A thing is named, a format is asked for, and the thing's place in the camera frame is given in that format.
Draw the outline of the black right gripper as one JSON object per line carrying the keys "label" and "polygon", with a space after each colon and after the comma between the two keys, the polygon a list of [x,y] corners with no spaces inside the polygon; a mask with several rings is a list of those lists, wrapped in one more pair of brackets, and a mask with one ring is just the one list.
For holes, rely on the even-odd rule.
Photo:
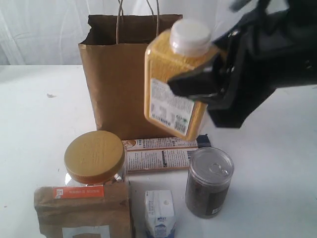
{"label": "black right gripper", "polygon": [[226,51],[224,67],[196,68],[168,80],[174,95],[215,98],[208,113],[218,128],[240,128],[276,89],[317,82],[317,3],[289,0],[285,10],[256,7],[212,44]]}

